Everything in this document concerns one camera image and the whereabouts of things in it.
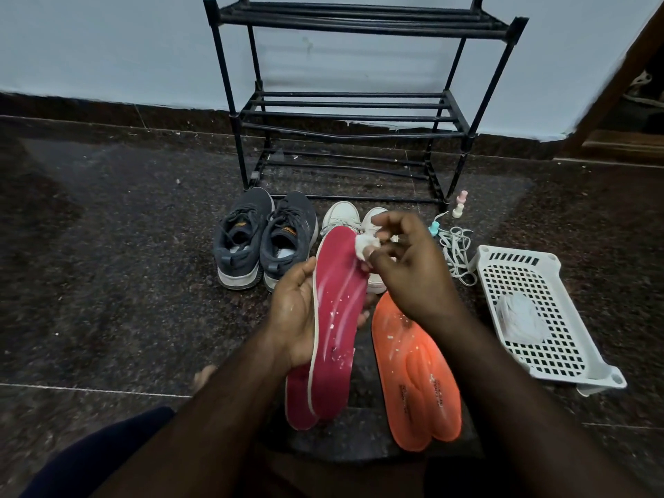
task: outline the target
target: forearm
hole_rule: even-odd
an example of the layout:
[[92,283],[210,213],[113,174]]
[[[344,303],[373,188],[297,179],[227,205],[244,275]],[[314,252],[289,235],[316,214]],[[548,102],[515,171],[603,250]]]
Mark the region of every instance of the forearm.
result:
[[287,354],[262,328],[95,496],[230,495],[288,370]]
[[461,304],[423,326],[529,494],[649,496]]

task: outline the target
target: hand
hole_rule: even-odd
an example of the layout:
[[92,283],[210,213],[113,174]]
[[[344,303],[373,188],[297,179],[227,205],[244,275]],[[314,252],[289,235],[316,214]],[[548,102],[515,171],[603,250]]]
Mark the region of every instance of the hand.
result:
[[[274,288],[266,331],[286,353],[289,368],[304,365],[313,354],[313,270],[315,257],[288,269]],[[369,318],[367,310],[377,297],[367,294],[365,310],[357,318],[362,326]]]
[[[404,315],[424,326],[463,309],[445,258],[419,217],[389,211],[371,222],[381,227],[376,236],[384,244],[364,250],[368,269],[382,277]],[[398,243],[390,241],[394,235]]]

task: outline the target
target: shoe rack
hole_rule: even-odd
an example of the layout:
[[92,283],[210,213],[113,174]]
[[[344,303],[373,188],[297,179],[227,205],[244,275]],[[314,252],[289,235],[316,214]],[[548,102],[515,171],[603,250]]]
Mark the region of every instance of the shoe rack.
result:
[[[319,170],[361,171],[391,175],[396,178],[413,178],[427,181],[432,193],[431,198],[403,199],[395,196],[334,196],[334,195],[308,195],[310,199],[328,200],[364,200],[387,202],[415,202],[433,203],[441,211],[448,207],[448,202],[465,165],[473,142],[477,137],[477,127],[494,93],[496,84],[507,64],[512,49],[519,41],[528,18],[516,17],[511,24],[496,19],[482,10],[482,0],[473,0],[469,9],[458,8],[421,8],[421,7],[381,7],[370,5],[324,4],[324,3],[295,3],[295,2],[250,2],[239,0],[228,7],[220,8],[216,0],[203,0],[208,23],[212,29],[214,47],[219,58],[224,89],[228,99],[230,123],[235,136],[238,152],[238,162],[242,184],[245,191],[260,182],[263,169],[266,166],[288,166],[300,168],[314,168]],[[233,93],[228,78],[228,67],[224,58],[224,49],[221,43],[219,26],[222,24],[237,24],[246,26],[249,32],[249,42],[253,58],[253,69],[256,73],[256,89],[244,107],[237,110],[233,101]],[[442,92],[430,93],[358,93],[358,92],[293,92],[293,91],[266,91],[260,75],[256,41],[253,37],[253,27],[286,28],[292,30],[314,30],[325,32],[346,32],[358,34],[384,34],[405,36],[427,36],[439,38],[457,38],[459,46],[452,62],[452,69]],[[457,104],[450,86],[454,73],[459,64],[461,53],[467,39],[476,38],[484,40],[502,40],[505,49],[494,71],[482,101],[477,109],[473,121],[469,124]],[[376,102],[375,98],[390,98],[394,102]],[[414,103],[413,99],[429,99],[428,103]],[[314,107],[342,107],[394,109],[419,109],[436,111],[431,116],[372,116],[348,115],[346,113],[294,113],[279,111],[279,107],[314,108]],[[279,119],[288,117],[309,117],[316,119],[331,119],[339,121],[358,122],[431,122],[430,132],[390,132],[380,134],[354,134],[335,135],[318,133],[303,129],[290,129],[280,127]],[[245,166],[245,152],[242,149],[243,130],[261,131],[264,133],[264,148],[250,175],[247,175]],[[353,161],[353,165],[340,164],[306,164],[284,160],[270,160],[270,155],[276,152],[272,146],[272,137],[286,135],[304,137],[306,139],[327,142],[352,142],[371,139],[426,139],[428,140],[424,157],[421,161],[394,160],[380,157],[349,157],[344,155],[331,155],[304,150],[284,150],[285,155],[306,156],[308,158],[322,157],[337,160]],[[443,192],[436,172],[431,164],[431,150],[434,140],[441,138],[460,139],[459,159],[454,175],[446,192]],[[365,163],[383,163],[394,165],[395,170],[377,169],[360,165]],[[407,171],[396,170],[396,167]],[[273,195],[275,199],[282,195]]]

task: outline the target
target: dark blue fabric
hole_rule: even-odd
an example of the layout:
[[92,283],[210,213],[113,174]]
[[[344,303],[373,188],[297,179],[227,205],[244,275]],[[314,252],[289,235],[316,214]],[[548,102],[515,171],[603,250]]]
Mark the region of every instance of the dark blue fabric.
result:
[[85,498],[175,415],[159,407],[88,435],[46,464],[21,498]]

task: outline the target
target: white plastic basket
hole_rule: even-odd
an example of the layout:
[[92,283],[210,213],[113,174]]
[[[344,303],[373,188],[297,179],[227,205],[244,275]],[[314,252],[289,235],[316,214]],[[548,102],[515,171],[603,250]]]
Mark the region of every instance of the white plastic basket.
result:
[[[625,388],[620,369],[602,359],[565,286],[552,253],[480,245],[470,262],[484,289],[502,345],[538,379],[573,382],[584,396]],[[501,295],[523,292],[551,331],[542,344],[517,344],[502,335],[495,306]]]

